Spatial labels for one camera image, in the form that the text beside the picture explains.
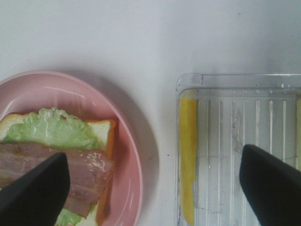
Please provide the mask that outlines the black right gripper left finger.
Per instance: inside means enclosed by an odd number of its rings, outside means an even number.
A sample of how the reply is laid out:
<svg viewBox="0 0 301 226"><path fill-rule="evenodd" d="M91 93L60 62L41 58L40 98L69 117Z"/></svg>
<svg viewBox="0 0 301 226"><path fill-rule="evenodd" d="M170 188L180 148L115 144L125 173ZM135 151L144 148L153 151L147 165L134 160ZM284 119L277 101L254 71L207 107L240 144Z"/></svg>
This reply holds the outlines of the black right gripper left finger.
<svg viewBox="0 0 301 226"><path fill-rule="evenodd" d="M70 189L66 154L56 153L0 191L2 226L53 226Z"/></svg>

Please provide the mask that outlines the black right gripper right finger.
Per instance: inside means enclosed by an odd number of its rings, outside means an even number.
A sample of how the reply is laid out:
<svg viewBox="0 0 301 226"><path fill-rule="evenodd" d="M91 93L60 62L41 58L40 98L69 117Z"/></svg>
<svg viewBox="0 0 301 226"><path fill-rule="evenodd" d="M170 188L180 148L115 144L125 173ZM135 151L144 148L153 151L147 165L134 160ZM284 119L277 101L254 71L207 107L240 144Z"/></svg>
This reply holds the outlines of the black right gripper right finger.
<svg viewBox="0 0 301 226"><path fill-rule="evenodd" d="M301 224L301 173L263 149L247 144L239 170L242 190L262 226Z"/></svg>

